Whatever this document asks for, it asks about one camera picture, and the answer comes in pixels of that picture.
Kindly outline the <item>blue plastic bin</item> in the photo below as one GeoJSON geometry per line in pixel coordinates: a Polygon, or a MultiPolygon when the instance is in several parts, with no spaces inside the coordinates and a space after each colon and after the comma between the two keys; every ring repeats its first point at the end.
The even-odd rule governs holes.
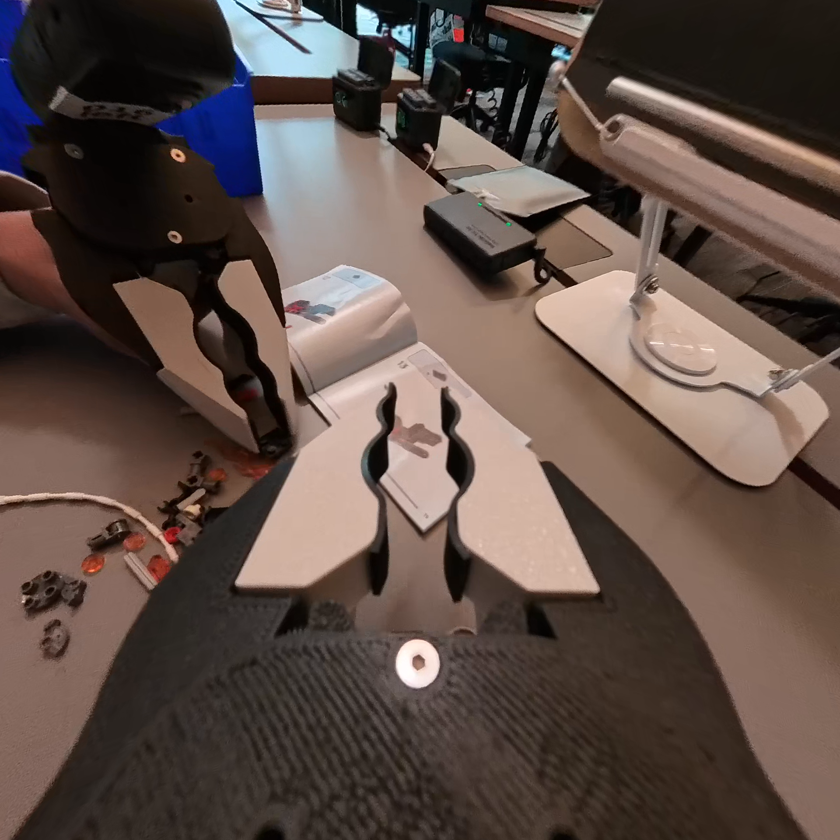
{"type": "Polygon", "coordinates": [[[232,197],[264,192],[256,131],[251,69],[236,49],[230,87],[193,108],[162,121],[159,129],[182,137],[207,160],[226,193],[232,197]]]}
{"type": "Polygon", "coordinates": [[[22,159],[31,149],[28,127],[40,125],[13,79],[11,63],[1,59],[1,170],[25,177],[22,159]]]}

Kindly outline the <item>wooden background table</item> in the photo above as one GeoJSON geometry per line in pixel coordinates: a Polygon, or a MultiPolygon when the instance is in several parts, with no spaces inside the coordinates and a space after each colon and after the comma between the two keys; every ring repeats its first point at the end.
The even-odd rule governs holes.
{"type": "Polygon", "coordinates": [[[218,4],[250,69],[257,106],[328,106],[333,76],[356,66],[359,41],[326,22],[262,21],[249,12],[251,2],[218,4]]]}

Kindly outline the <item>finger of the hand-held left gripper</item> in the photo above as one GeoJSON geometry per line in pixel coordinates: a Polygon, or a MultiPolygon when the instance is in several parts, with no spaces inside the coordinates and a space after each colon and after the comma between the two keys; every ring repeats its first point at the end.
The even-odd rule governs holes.
{"type": "Polygon", "coordinates": [[[247,414],[256,450],[284,456],[297,442],[298,405],[283,311],[251,260],[230,261],[215,279],[215,313],[223,330],[226,363],[259,384],[261,402],[247,414]]]}
{"type": "Polygon", "coordinates": [[[218,431],[258,452],[254,426],[228,391],[229,381],[252,374],[235,332],[216,315],[210,329],[196,329],[195,312],[182,292],[155,280],[124,280],[113,289],[159,360],[158,379],[218,431]]]}

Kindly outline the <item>black battery charger case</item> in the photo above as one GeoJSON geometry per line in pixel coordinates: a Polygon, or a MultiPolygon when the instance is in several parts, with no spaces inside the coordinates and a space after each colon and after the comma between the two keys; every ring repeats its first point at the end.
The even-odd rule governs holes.
{"type": "Polygon", "coordinates": [[[427,88],[405,88],[396,100],[395,136],[415,151],[435,151],[442,119],[454,108],[461,89],[460,71],[438,59],[427,88]]]}
{"type": "Polygon", "coordinates": [[[361,133],[379,133],[382,99],[391,85],[394,51],[383,38],[362,36],[356,67],[332,78],[334,117],[361,133]]]}

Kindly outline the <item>lego instruction booklet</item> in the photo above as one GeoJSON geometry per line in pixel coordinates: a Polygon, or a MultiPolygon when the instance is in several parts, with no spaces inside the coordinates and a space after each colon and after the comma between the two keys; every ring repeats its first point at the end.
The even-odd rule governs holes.
{"type": "Polygon", "coordinates": [[[446,517],[456,484],[446,467],[439,391],[478,405],[522,445],[530,438],[418,341],[413,315],[388,280],[337,266],[282,291],[290,360],[310,404],[330,426],[396,388],[389,468],[381,487],[420,533],[446,517]]]}

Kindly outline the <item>person's left hand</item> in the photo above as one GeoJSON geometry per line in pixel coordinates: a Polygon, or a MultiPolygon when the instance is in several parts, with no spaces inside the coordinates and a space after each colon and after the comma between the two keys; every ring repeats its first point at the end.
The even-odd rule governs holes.
{"type": "Polygon", "coordinates": [[[113,350],[139,361],[137,353],[91,320],[66,289],[49,244],[34,221],[34,212],[48,204],[44,189],[14,173],[1,172],[1,330],[66,317],[113,350]]]}

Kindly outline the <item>silver foil pouch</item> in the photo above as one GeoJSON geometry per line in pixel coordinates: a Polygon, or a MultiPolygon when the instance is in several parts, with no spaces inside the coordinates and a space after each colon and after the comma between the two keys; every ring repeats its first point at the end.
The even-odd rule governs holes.
{"type": "Polygon", "coordinates": [[[498,212],[524,218],[591,197],[576,185],[526,165],[468,175],[450,184],[498,212]]]}

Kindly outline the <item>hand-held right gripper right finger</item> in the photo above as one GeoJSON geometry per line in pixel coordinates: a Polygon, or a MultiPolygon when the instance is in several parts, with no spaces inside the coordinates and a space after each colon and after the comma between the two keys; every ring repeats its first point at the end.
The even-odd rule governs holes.
{"type": "Polygon", "coordinates": [[[457,487],[447,514],[444,577],[454,602],[478,602],[487,582],[537,600],[601,593],[539,458],[497,416],[440,393],[446,470],[457,487]]]}

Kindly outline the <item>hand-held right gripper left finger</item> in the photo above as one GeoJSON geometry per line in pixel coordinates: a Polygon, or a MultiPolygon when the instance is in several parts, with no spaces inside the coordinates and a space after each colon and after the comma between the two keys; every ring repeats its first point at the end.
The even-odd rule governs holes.
{"type": "Polygon", "coordinates": [[[354,409],[294,459],[235,580],[243,593],[381,593],[396,387],[354,409]]]}

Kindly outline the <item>pile of small lego pieces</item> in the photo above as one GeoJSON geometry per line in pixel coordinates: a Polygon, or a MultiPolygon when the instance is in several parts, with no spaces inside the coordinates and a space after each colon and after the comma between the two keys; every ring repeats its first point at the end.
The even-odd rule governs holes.
{"type": "Polygon", "coordinates": [[[85,600],[87,578],[102,571],[109,551],[120,550],[134,579],[152,592],[178,563],[183,551],[226,511],[213,501],[227,481],[226,468],[214,465],[210,454],[201,449],[193,452],[184,479],[177,483],[177,492],[157,507],[163,516],[160,526],[134,507],[87,492],[2,495],[2,508],[88,505],[119,514],[86,540],[88,553],[80,562],[81,577],[46,570],[21,584],[19,601],[24,613],[36,616],[60,604],[75,612],[85,600]]]}

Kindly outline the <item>black power bank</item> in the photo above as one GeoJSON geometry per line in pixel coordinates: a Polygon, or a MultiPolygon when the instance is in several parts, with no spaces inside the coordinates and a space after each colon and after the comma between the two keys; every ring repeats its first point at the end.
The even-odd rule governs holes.
{"type": "Polygon", "coordinates": [[[456,258],[483,277],[531,262],[538,284],[550,278],[536,235],[470,193],[449,194],[427,203],[423,223],[456,258]]]}

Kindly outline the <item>white tablet stand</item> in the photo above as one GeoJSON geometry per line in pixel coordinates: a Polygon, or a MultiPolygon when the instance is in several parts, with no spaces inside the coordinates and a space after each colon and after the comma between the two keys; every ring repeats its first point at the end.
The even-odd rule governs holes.
{"type": "MultiPolygon", "coordinates": [[[[537,303],[544,328],[709,466],[744,486],[774,483],[830,411],[809,364],[771,360],[664,289],[658,267],[670,210],[825,288],[838,286],[838,218],[751,181],[688,142],[624,112],[602,120],[562,62],[560,104],[573,104],[608,171],[643,196],[637,262],[537,303]]],[[[838,190],[838,161],[694,102],[624,77],[607,94],[704,137],[736,145],[782,172],[838,190]]]]}

